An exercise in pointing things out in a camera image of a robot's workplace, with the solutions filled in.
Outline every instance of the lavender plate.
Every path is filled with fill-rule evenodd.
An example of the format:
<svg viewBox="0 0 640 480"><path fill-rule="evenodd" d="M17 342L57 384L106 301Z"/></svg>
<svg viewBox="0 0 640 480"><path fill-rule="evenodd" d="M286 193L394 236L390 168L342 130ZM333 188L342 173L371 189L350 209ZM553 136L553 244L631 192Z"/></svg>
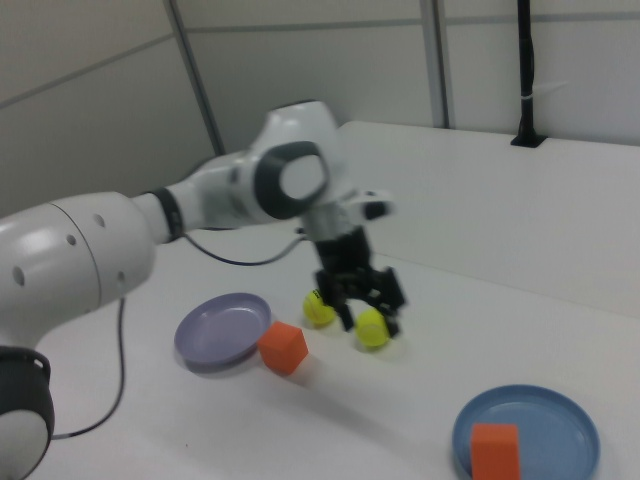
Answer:
<svg viewBox="0 0 640 480"><path fill-rule="evenodd" d="M174 344L197 367L219 367L247 356L271 325L267 302L250 293L230 293L192 310L176 330Z"/></svg>

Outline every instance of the tennis ball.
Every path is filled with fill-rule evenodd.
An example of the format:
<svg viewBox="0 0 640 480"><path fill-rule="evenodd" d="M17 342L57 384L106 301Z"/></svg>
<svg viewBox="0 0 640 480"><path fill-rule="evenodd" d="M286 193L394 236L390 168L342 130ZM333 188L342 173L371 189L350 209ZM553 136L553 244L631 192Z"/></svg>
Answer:
<svg viewBox="0 0 640 480"><path fill-rule="evenodd" d="M365 310L356 319L356 337L369 348L381 347L389 340L389 330L384 317L375 308Z"/></svg>
<svg viewBox="0 0 640 480"><path fill-rule="evenodd" d="M336 311L324 304L318 290L311 290L309 294L304 297L302 310L304 311L305 317L318 327L328 325L336 318Z"/></svg>

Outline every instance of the orange block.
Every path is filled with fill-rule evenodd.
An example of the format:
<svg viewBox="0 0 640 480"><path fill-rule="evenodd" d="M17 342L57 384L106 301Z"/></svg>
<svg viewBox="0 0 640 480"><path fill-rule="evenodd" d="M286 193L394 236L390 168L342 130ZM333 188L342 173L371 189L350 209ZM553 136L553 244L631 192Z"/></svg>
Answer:
<svg viewBox="0 0 640 480"><path fill-rule="evenodd" d="M290 375L307 356L307 342L302 330L282 322L275 322L258 340L258 350L265 365Z"/></svg>
<svg viewBox="0 0 640 480"><path fill-rule="evenodd" d="M473 480L520 480L517 425L473 426L471 476Z"/></svg>

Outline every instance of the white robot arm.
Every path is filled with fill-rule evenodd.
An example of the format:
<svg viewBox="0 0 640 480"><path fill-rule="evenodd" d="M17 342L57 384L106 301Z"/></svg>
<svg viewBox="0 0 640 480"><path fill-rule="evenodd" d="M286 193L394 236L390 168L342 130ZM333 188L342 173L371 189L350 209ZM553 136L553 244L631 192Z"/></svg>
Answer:
<svg viewBox="0 0 640 480"><path fill-rule="evenodd" d="M5 393L32 389L37 396L44 385L48 395L48 363L32 350L38 341L143 283L156 245L189 230L300 217L323 266L316 274L322 296L345 329L353 326L347 300L358 298L378 308L390 334L397 334L404 297L391 269L369 265L361 227L392 207L385 194L353 187L330 112L308 101L271 111L248 150L216 158L175 185L134 199L117 193L66 198L1 220L0 479L28 475L53 433L50 397L48 404L20 408L22 400ZM15 380L16 368L29 373L18 383L5 381ZM7 447L16 438L31 448L17 455Z"/></svg>

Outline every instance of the white table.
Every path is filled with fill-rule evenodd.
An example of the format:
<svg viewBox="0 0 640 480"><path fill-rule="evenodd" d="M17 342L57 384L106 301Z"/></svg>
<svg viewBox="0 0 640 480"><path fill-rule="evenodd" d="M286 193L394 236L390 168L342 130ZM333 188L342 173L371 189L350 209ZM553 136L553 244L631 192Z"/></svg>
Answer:
<svg viewBox="0 0 640 480"><path fill-rule="evenodd" d="M222 255L260 259L292 234L251 228L196 238ZM402 337L382 351L359 351L336 322L305 327L311 355L289 378L258 355L194 374L173 349L192 308L248 291L300 325L317 260L309 244L252 269L209 260L184 241L160 248L150 281L127 304L120 409L100 429L54 442L32 478L454 480L456 415L480 392L510 383L578 402L600 432L596 478L637 478L638 319L390 257L375 263L397 269L410 301ZM53 366L58 431L93 422L113 400L115 313L110 306L70 322L40 344Z"/></svg>

